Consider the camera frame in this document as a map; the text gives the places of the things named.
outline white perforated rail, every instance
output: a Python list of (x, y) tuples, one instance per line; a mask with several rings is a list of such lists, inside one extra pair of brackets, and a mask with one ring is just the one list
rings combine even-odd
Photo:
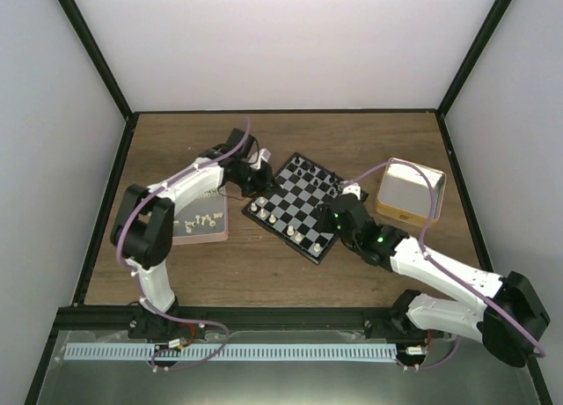
[[(155, 353), (154, 344), (68, 343), (64, 359), (79, 361), (146, 361)], [(193, 344), (165, 351), (156, 360), (197, 361), (217, 345)], [(394, 363), (394, 344), (228, 344), (213, 361), (348, 361)]]

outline robotic arm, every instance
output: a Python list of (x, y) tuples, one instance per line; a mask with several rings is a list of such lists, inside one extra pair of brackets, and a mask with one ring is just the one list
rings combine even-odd
[[(274, 180), (272, 167), (267, 163), (270, 158), (268, 150), (257, 150), (248, 158), (252, 146), (258, 145), (253, 136), (248, 136), (237, 153), (223, 161), (203, 166), (230, 151), (243, 136), (242, 130), (233, 129), (225, 144), (218, 144), (200, 154), (192, 164), (195, 172), (178, 179), (153, 198), (141, 211), (141, 215), (135, 218), (126, 235), (122, 252), (126, 263), (138, 272), (146, 299), (163, 313), (175, 301), (166, 271), (166, 256), (172, 249), (175, 215), (199, 195), (222, 187), (228, 181), (239, 185), (242, 195), (247, 197), (279, 188)], [(163, 183), (148, 187), (131, 185), (125, 191), (110, 235), (114, 245), (118, 244), (123, 226), (137, 204), (162, 185)]]
[[(508, 365), (525, 366), (534, 346), (481, 298), (426, 260), (417, 239), (395, 227), (378, 225), (360, 200), (360, 192), (360, 187), (353, 184), (330, 204), (322, 204), (318, 230), (338, 233), (343, 244), (368, 264), (420, 280), (455, 299), (405, 291), (393, 305), (393, 324), (403, 333), (418, 328), (461, 335), (482, 342)], [(526, 277), (516, 272), (503, 277), (472, 268), (430, 248), (426, 251), (477, 292), (492, 298), (539, 340), (550, 318)]]

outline wooden tabletop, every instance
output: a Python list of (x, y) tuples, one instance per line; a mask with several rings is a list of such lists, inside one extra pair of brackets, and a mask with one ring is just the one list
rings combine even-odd
[[(272, 152), (274, 171), (295, 151), (351, 179), (388, 158), (402, 158), (447, 174), (442, 214), (426, 237), (429, 247), (478, 267), (456, 183), (436, 118), (410, 114), (252, 114), (252, 134)], [(121, 176), (85, 303), (122, 305), (138, 299), (109, 242), (121, 196), (132, 183), (159, 182), (197, 155), (226, 141), (245, 123), (241, 114), (142, 114)], [(368, 210), (382, 174), (362, 181)], [(236, 186), (228, 186), (238, 195)], [(408, 277), (371, 267), (337, 243), (319, 266), (241, 213), (229, 200), (229, 238), (176, 246), (167, 260), (172, 289), (186, 306), (390, 306), (405, 289), (435, 291)], [(385, 220), (376, 215), (379, 221)], [(392, 222), (418, 234), (416, 227)]]

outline gray floor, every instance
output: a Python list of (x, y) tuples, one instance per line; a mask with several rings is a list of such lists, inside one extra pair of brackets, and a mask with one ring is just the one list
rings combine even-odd
[[(450, 345), (433, 342), (434, 358)], [(142, 362), (54, 364), (40, 404), (538, 404), (526, 370), (464, 341), (445, 366), (419, 373), (394, 364), (207, 363), (153, 373)]]

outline black frame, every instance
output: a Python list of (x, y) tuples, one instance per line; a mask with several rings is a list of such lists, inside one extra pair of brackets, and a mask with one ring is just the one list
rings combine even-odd
[[(450, 166), (454, 180), (464, 208), (472, 241), (479, 258), (482, 269), (492, 271), (485, 241), (479, 229), (479, 223), (472, 207), (471, 199), (464, 183), (464, 178), (457, 162), (456, 153), (451, 144), (445, 117), (458, 94), (461, 92), (465, 81), (472, 72), (486, 44), (492, 37), (496, 26), (509, 7), (512, 0), (495, 0), (488, 12), (475, 40), (473, 41), (465, 59), (461, 63), (457, 74), (437, 109), (363, 109), (363, 110), (232, 110), (210, 112), (133, 112), (129, 107), (120, 87), (117, 84), (98, 44), (86, 24), (82, 13), (74, 0), (58, 0), (69, 22), (74, 27), (78, 38), (98, 70), (107, 90), (113, 97), (115, 104), (120, 109), (125, 120), (125, 126), (119, 150), (117, 151), (106, 191), (99, 209), (98, 218), (94, 226), (91, 241), (84, 259), (84, 265), (73, 297), (73, 305), (60, 308), (47, 339), (46, 347), (40, 359), (37, 371), (30, 386), (26, 404), (36, 403), (40, 389), (48, 368), (48, 363), (55, 346), (58, 332), (61, 330), (129, 330), (129, 323), (134, 318), (134, 306), (86, 306), (85, 294), (91, 279), (93, 267), (98, 256), (109, 213), (113, 205), (121, 173), (128, 155), (129, 146), (133, 139), (135, 126), (141, 113), (434, 113), (442, 135), (444, 147), (448, 152)], [(390, 309), (388, 308), (231, 308), (231, 307), (179, 307), (180, 315), (192, 318), (205, 316), (210, 320), (219, 320), (230, 326), (233, 330), (276, 330), (276, 329), (338, 329), (338, 330), (363, 330), (367, 337), (385, 338), (389, 342), (413, 342), (421, 340), (420, 334), (414, 337), (405, 337), (397, 332), (390, 323)], [(552, 399), (545, 385), (544, 378), (537, 364), (532, 358), (528, 368), (542, 405), (552, 404)]]

